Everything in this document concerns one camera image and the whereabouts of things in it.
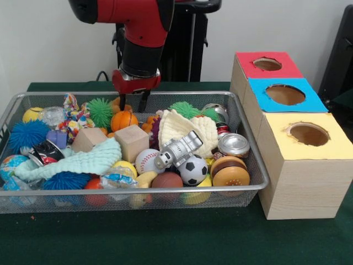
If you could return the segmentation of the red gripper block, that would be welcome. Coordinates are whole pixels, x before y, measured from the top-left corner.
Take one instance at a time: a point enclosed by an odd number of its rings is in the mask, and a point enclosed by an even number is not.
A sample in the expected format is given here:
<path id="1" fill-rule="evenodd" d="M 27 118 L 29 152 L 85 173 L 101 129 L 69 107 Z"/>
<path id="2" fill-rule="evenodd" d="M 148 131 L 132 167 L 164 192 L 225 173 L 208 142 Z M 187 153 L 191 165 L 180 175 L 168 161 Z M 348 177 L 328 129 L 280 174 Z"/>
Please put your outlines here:
<path id="1" fill-rule="evenodd" d="M 150 90 L 155 89 L 161 82 L 161 74 L 159 69 L 154 76 L 148 78 L 140 78 L 129 76 L 121 69 L 114 70 L 112 75 L 112 83 L 116 91 L 120 94 L 119 108 L 125 110 L 126 94 L 142 93 L 142 97 L 138 106 L 139 112 L 144 112 Z"/>

